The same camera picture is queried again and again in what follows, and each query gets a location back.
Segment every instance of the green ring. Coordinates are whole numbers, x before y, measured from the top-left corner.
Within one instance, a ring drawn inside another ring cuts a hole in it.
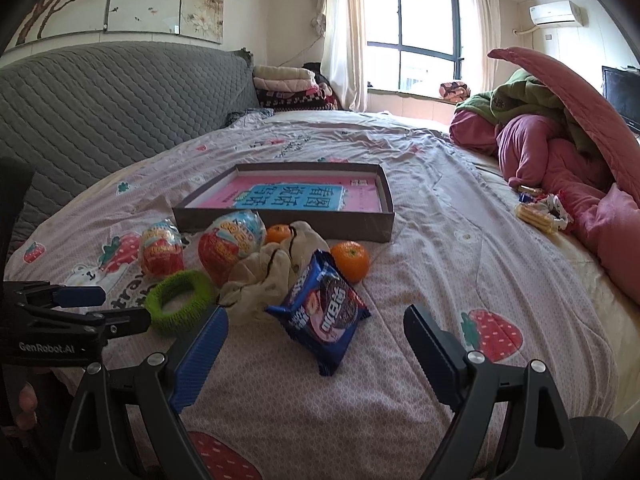
[[[189,302],[176,312],[166,314],[162,307],[184,292],[193,291]],[[151,289],[145,308],[151,314],[151,326],[162,335],[176,335],[193,328],[202,313],[217,298],[209,277],[199,270],[181,270]]]

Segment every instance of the gray quilted headboard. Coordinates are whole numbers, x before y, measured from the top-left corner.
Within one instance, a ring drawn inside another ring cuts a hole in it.
[[[36,170],[12,248],[89,186],[258,107],[252,55],[126,41],[0,69],[0,153]]]

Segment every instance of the black television screen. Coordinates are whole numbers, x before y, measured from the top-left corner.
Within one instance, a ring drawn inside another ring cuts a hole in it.
[[[622,116],[634,135],[640,136],[640,75],[602,67],[604,97]]]

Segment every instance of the air conditioner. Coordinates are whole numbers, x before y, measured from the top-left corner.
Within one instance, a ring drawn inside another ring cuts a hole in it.
[[[582,27],[580,7],[569,0],[541,4],[529,9],[531,21],[540,28]]]

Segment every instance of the tangerine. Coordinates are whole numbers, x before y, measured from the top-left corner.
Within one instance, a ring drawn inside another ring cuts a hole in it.
[[[267,229],[267,237],[264,241],[266,244],[270,244],[271,242],[276,242],[277,244],[281,243],[283,240],[289,238],[291,234],[291,229],[286,224],[276,224],[272,225]]]
[[[331,248],[338,270],[350,283],[358,283],[369,272],[369,253],[357,242],[340,242]]]

